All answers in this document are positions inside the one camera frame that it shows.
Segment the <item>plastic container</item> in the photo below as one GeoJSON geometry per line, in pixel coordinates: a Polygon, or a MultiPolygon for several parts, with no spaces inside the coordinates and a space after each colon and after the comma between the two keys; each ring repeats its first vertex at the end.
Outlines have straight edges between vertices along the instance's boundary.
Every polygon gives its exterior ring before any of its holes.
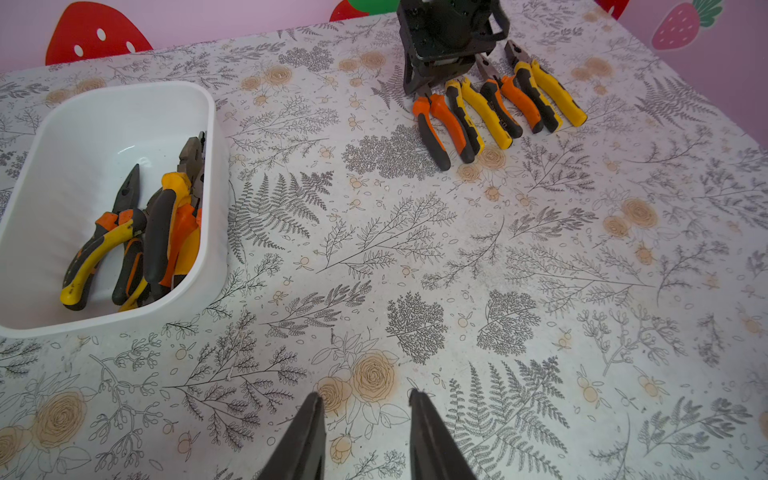
{"type": "Polygon", "coordinates": [[[189,82],[102,88],[53,110],[0,222],[0,336],[158,328],[199,313],[227,276],[228,160],[214,100],[189,82]],[[101,262],[85,309],[62,306],[67,266],[96,219],[112,209],[131,168],[141,166],[138,207],[145,208],[163,174],[176,170],[185,141],[200,131],[207,134],[200,252],[184,282],[157,302],[118,313],[111,302],[123,255],[118,247],[101,262]]]}

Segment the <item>pliers handle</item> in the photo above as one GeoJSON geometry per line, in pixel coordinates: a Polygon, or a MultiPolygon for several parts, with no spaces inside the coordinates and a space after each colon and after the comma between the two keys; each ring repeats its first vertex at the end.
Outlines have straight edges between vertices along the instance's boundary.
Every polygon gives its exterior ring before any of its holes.
{"type": "Polygon", "coordinates": [[[413,102],[413,115],[419,125],[422,141],[438,168],[442,171],[450,169],[451,159],[445,151],[445,145],[442,144],[432,126],[430,114],[434,115],[448,129],[460,158],[467,164],[475,161],[475,152],[467,141],[467,133],[445,103],[445,96],[433,94],[428,88],[420,89],[417,95],[418,97],[413,102]]]}
{"type": "Polygon", "coordinates": [[[467,141],[472,147],[472,152],[475,156],[485,149],[485,142],[478,133],[478,129],[475,126],[475,122],[472,117],[467,114],[467,106],[464,103],[462,97],[462,86],[456,80],[449,80],[445,83],[445,96],[448,97],[451,104],[451,112],[458,119],[458,122],[462,124],[464,132],[467,134],[467,141]]]}
{"type": "Polygon", "coordinates": [[[133,208],[119,214],[107,212],[96,224],[94,237],[78,252],[64,277],[64,286],[59,298],[70,310],[85,308],[101,259],[117,245],[141,235],[147,228],[147,217],[143,211],[133,208]]]}

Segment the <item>table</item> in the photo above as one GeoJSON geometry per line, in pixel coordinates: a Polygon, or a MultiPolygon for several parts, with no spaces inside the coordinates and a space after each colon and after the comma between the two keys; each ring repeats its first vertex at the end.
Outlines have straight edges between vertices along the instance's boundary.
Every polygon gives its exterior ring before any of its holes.
{"type": "Polygon", "coordinates": [[[394,15],[3,75],[4,202],[56,104],[170,79],[233,199],[199,315],[2,341],[0,478],[251,478],[313,390],[327,478],[408,478],[411,388],[479,478],[765,478],[768,153],[592,2],[504,7],[590,119],[445,173],[394,15]]]}

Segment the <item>fern print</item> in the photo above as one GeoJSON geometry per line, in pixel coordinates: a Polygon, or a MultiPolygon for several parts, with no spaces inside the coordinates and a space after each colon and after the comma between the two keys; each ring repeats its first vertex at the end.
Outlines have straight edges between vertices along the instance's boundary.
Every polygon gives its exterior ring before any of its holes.
{"type": "Polygon", "coordinates": [[[438,349],[445,348],[443,333],[448,327],[443,324],[442,306],[434,302],[428,305],[421,295],[408,292],[400,296],[397,303],[390,300],[387,306],[388,336],[397,337],[397,343],[414,362],[426,364],[438,349]]]}
{"type": "Polygon", "coordinates": [[[245,183],[243,194],[230,207],[227,229],[230,249],[241,263],[245,263],[244,240],[252,240],[258,247],[284,250],[270,238],[271,231],[310,238],[310,231],[300,220],[319,223],[309,207],[326,209],[320,194],[330,194],[327,187],[332,185],[333,172],[309,175],[302,172],[300,177],[299,181],[294,174],[288,174],[287,178],[278,174],[274,187],[270,188],[269,176],[265,174],[258,190],[252,183],[245,183]]]}
{"type": "Polygon", "coordinates": [[[384,452],[384,458],[379,458],[374,451],[355,464],[355,472],[347,474],[346,480],[373,478],[374,472],[379,478],[400,478],[405,468],[406,455],[404,453],[389,450],[384,452]]]}
{"type": "Polygon", "coordinates": [[[578,207],[571,208],[566,217],[561,217],[561,212],[552,207],[544,207],[536,215],[525,214],[515,219],[509,226],[509,231],[512,233],[511,238],[530,233],[534,240],[545,242],[551,238],[562,237],[563,230],[578,231],[586,223],[592,223],[597,219],[597,215],[578,207]]]}
{"type": "Polygon", "coordinates": [[[239,129],[227,138],[240,151],[260,153],[270,140],[306,140],[306,135],[318,134],[324,128],[339,123],[339,114],[331,108],[313,108],[301,95],[289,98],[279,111],[251,115],[239,123],[239,129]]]}
{"type": "Polygon", "coordinates": [[[716,439],[733,438],[732,432],[736,430],[733,424],[746,425],[742,419],[752,417],[744,406],[734,405],[723,398],[712,402],[706,417],[702,417],[702,408],[694,405],[692,400],[686,402],[685,397],[680,397],[670,415],[659,411],[644,421],[637,435],[645,445],[644,456],[659,445],[669,445],[673,457],[692,460],[692,454],[709,451],[710,435],[716,439]]]}
{"type": "Polygon", "coordinates": [[[627,422],[627,440],[623,442],[616,442],[614,447],[606,452],[598,450],[597,452],[589,451],[589,456],[598,461],[601,465],[613,465],[617,464],[617,468],[606,475],[606,480],[619,480],[620,478],[627,479],[627,451],[629,450],[629,442],[632,436],[632,424],[627,422]]]}
{"type": "Polygon", "coordinates": [[[712,243],[702,242],[691,251],[686,251],[681,245],[675,247],[674,257],[670,258],[662,255],[659,259],[659,275],[661,283],[656,293],[656,304],[659,303],[659,297],[664,290],[673,288],[690,288],[690,283],[682,276],[683,273],[694,272],[701,274],[700,267],[709,265],[713,262],[712,255],[727,255],[728,246],[719,241],[712,243]]]}
{"type": "Polygon", "coordinates": [[[584,107],[584,113],[587,114],[588,119],[583,125],[578,128],[571,125],[559,131],[575,140],[584,140],[601,132],[631,134],[633,131],[631,113],[633,112],[634,108],[618,95],[595,97],[584,107]]]}
{"type": "Polygon", "coordinates": [[[285,47],[284,41],[275,43],[262,43],[259,45],[245,45],[243,47],[233,47],[227,50],[225,55],[219,55],[216,60],[220,63],[233,64],[241,61],[259,60],[265,53],[277,53],[285,47]]]}
{"type": "Polygon", "coordinates": [[[0,190],[0,218],[5,214],[5,208],[8,206],[8,201],[11,200],[12,193],[13,187],[0,190]]]}
{"type": "Polygon", "coordinates": [[[627,161],[634,164],[663,164],[670,167],[687,169],[686,161],[702,161],[703,158],[699,157],[697,150],[702,147],[706,147],[712,142],[713,133],[709,127],[703,125],[696,126],[696,137],[689,137],[687,134],[683,135],[683,141],[679,142],[674,138],[669,139],[669,149],[667,153],[663,153],[656,142],[650,144],[650,154],[643,160],[633,160],[628,158],[627,161]]]}
{"type": "Polygon", "coordinates": [[[387,110],[392,108],[391,103],[394,101],[400,108],[409,111],[406,108],[406,96],[402,91],[402,69],[400,65],[395,65],[395,70],[388,81],[377,81],[379,82],[379,88],[371,87],[371,90],[373,90],[374,95],[384,100],[387,110]]]}
{"type": "Polygon", "coordinates": [[[540,144],[534,144],[529,137],[524,137],[522,142],[525,152],[523,168],[531,175],[533,181],[528,185],[529,193],[537,188],[574,194],[594,190],[591,175],[584,171],[588,166],[589,155],[580,155],[584,151],[583,144],[558,138],[560,151],[549,152],[540,144]]]}
{"type": "Polygon", "coordinates": [[[531,360],[530,366],[519,360],[517,364],[522,382],[507,363],[502,362],[503,372],[489,364],[490,386],[483,385],[470,364],[468,402],[459,381],[451,379],[446,425],[478,478],[502,478],[504,468],[516,460],[519,471],[527,467],[529,472],[535,469],[562,479],[560,469],[535,447],[537,442],[568,452],[543,421],[551,419],[569,428],[551,400],[564,398],[556,387],[562,383],[557,357],[542,363],[531,360]]]}
{"type": "Polygon", "coordinates": [[[337,305],[347,307],[361,306],[366,301],[366,294],[371,291],[371,281],[355,283],[355,285],[338,285],[327,295],[310,293],[305,297],[296,297],[286,305],[286,316],[282,320],[262,323],[269,325],[267,337],[300,336],[308,326],[329,328],[340,320],[341,310],[335,310],[337,305]]]}
{"type": "Polygon", "coordinates": [[[415,177],[424,180],[439,172],[419,131],[404,124],[398,124],[389,137],[366,135],[357,147],[347,145],[342,159],[348,169],[358,174],[378,171],[384,178],[415,177]]]}
{"type": "Polygon", "coordinates": [[[480,247],[474,250],[458,249],[458,261],[450,260],[445,264],[447,270],[441,273],[427,273],[422,279],[422,286],[427,290],[435,290],[440,286],[448,288],[458,280],[459,274],[469,268],[472,279],[476,279],[482,272],[482,262],[488,262],[495,265],[499,258],[499,252],[502,246],[498,243],[498,237],[504,230],[504,221],[498,230],[482,235],[471,235],[472,240],[480,247]]]}
{"type": "Polygon", "coordinates": [[[375,270],[392,266],[397,261],[396,254],[422,263],[434,263],[444,253],[442,243],[434,241],[432,227],[450,225],[455,218],[456,214],[448,210],[445,202],[431,192],[415,200],[411,197],[400,200],[390,210],[389,219],[372,218],[357,235],[356,227],[336,222],[320,244],[322,250],[319,253],[326,258],[326,267],[317,273],[344,265],[349,275],[360,280],[372,276],[375,270]],[[359,240],[357,252],[333,261],[331,257],[354,237],[359,240]]]}
{"type": "Polygon", "coordinates": [[[590,317],[589,310],[576,315],[576,320],[582,323],[584,335],[594,339],[605,363],[603,376],[608,374],[608,369],[614,363],[633,363],[632,354],[638,348],[643,348],[643,352],[648,359],[660,365],[669,365],[667,356],[670,351],[660,346],[657,341],[661,340],[672,348],[675,356],[687,356],[683,348],[683,341],[674,336],[680,332],[677,322],[672,319],[662,319],[659,316],[652,316],[642,307],[637,307],[637,311],[631,310],[637,321],[637,333],[633,334],[629,330],[630,319],[625,312],[608,310],[606,315],[603,312],[594,310],[590,317]],[[619,325],[620,335],[618,337],[618,347],[611,353],[610,337],[611,328],[607,324],[608,317],[611,317],[619,325]]]}
{"type": "Polygon", "coordinates": [[[702,94],[679,78],[654,78],[645,84],[645,98],[637,97],[635,107],[650,115],[655,121],[665,121],[682,128],[679,122],[706,121],[707,115],[715,115],[713,105],[702,94]]]}
{"type": "Polygon", "coordinates": [[[737,171],[753,174],[768,167],[768,148],[746,148],[736,154],[739,160],[732,163],[737,171]]]}
{"type": "Polygon", "coordinates": [[[499,355],[522,355],[525,341],[533,338],[531,328],[541,319],[531,313],[536,303],[527,293],[491,292],[485,304],[485,325],[478,333],[478,346],[499,355]]]}
{"type": "Polygon", "coordinates": [[[203,315],[210,315],[214,322],[232,317],[232,310],[227,306],[227,299],[240,294],[243,298],[253,295],[266,286],[264,275],[275,276],[283,265],[283,258],[275,253],[267,253],[253,268],[253,274],[242,268],[236,268],[227,274],[227,280],[219,296],[203,310],[203,315]]]}
{"type": "Polygon", "coordinates": [[[266,364],[256,360],[256,334],[251,326],[256,316],[243,309],[240,318],[227,326],[215,345],[207,343],[197,356],[197,364],[187,381],[165,386],[184,397],[181,404],[200,422],[208,422],[211,443],[226,443],[234,451],[253,441],[253,429],[261,425],[260,411],[269,414],[294,395],[275,380],[295,386],[306,378],[304,368],[292,366],[297,354],[278,348],[266,364]]]}
{"type": "Polygon", "coordinates": [[[707,172],[699,177],[703,195],[694,200],[706,201],[717,210],[739,217],[752,227],[768,230],[768,182],[752,177],[747,184],[739,182],[722,161],[711,159],[707,172]]]}
{"type": "Polygon", "coordinates": [[[768,256],[768,247],[765,251],[755,250],[752,255],[746,259],[746,269],[752,272],[755,280],[762,272],[768,270],[768,263],[766,263],[766,256],[768,256]]]}
{"type": "Polygon", "coordinates": [[[0,338],[0,385],[5,383],[4,376],[27,376],[30,367],[38,361],[38,353],[42,348],[34,340],[0,338]]]}
{"type": "Polygon", "coordinates": [[[714,313],[708,313],[703,319],[699,319],[697,326],[703,330],[704,339],[699,341],[696,350],[699,356],[708,366],[715,367],[720,364],[720,354],[725,352],[724,331],[717,325],[714,313]]]}
{"type": "Polygon", "coordinates": [[[577,301],[627,306],[632,299],[632,289],[654,288],[640,279],[639,270],[627,259],[610,250],[602,253],[603,257],[592,260],[582,255],[566,258],[538,244],[530,248],[508,248],[505,279],[515,285],[525,285],[528,279],[537,277],[547,312],[558,315],[569,312],[577,301]],[[602,263],[634,280],[611,279],[610,270],[604,270],[602,263]]]}

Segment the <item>pliers head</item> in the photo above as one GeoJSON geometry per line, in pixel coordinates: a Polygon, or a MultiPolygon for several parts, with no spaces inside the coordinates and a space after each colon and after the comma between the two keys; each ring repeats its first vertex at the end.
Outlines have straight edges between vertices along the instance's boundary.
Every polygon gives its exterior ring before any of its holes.
{"type": "Polygon", "coordinates": [[[497,82],[500,82],[502,77],[498,74],[498,71],[493,66],[493,64],[488,60],[488,56],[478,53],[475,55],[475,64],[478,66],[478,70],[480,71],[480,75],[485,80],[492,79],[496,80],[497,82]]]}
{"type": "Polygon", "coordinates": [[[506,45],[504,45],[504,53],[507,55],[507,60],[513,68],[520,61],[531,63],[531,56],[512,40],[507,40],[506,45]]]}

